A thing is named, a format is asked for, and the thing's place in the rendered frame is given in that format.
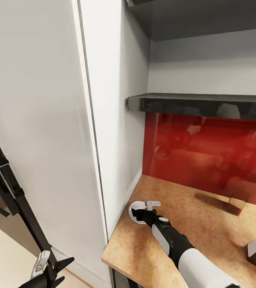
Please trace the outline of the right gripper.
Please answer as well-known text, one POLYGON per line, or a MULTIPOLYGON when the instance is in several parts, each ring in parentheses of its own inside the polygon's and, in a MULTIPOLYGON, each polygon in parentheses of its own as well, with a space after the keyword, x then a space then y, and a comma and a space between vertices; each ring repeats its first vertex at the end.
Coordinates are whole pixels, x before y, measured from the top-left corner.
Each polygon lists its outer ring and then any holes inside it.
POLYGON ((133 208, 131 209, 133 217, 136 217, 137 221, 145 221, 147 223, 147 219, 151 214, 157 214, 157 211, 153 209, 152 211, 147 211, 145 209, 137 209, 134 210, 133 208))

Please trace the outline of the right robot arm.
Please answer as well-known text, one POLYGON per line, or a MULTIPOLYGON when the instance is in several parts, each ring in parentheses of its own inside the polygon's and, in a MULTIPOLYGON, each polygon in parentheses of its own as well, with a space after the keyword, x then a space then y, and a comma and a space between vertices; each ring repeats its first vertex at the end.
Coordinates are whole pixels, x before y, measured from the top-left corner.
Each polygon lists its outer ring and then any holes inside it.
POLYGON ((169 220, 158 216, 152 207, 159 207, 160 201, 147 201, 145 209, 131 209, 137 221, 145 221, 161 248, 171 258, 189 288, 244 288, 229 275, 220 270, 189 239, 172 227, 169 220))

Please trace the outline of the saucer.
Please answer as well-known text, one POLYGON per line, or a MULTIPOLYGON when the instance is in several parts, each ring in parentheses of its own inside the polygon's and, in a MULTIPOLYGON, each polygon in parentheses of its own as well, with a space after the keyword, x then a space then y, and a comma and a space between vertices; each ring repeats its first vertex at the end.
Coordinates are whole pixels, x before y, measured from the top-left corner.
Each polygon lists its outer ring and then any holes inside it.
POLYGON ((145 206, 145 202, 142 202, 142 201, 136 201, 136 202, 133 202, 130 206, 129 206, 129 215, 131 217, 132 220, 134 220, 136 223, 139 223, 139 224, 146 224, 145 221, 137 221, 136 220, 136 217, 133 217, 133 214, 132 214, 132 211, 131 209, 134 209, 134 210, 137 210, 137 209, 145 209, 146 206, 145 206))

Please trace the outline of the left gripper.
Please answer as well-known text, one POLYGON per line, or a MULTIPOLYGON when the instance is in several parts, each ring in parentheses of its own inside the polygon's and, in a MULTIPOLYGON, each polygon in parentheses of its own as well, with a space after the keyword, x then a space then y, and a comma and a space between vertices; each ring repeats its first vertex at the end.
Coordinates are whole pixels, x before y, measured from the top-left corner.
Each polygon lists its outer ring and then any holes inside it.
POLYGON ((65 279, 62 276, 56 280, 57 274, 73 261, 72 257, 56 262, 54 267, 52 264, 46 265, 41 275, 27 281, 22 288, 56 288, 65 279))

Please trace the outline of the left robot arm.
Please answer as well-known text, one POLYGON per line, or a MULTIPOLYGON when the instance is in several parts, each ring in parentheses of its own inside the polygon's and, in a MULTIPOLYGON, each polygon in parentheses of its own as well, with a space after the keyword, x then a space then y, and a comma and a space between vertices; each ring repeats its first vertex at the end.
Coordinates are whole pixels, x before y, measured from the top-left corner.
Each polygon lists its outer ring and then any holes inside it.
POLYGON ((43 251, 39 254, 33 267, 31 278, 19 288, 56 288, 65 277, 57 278, 57 274, 74 261, 74 258, 67 258, 52 264, 46 265, 50 251, 43 251))

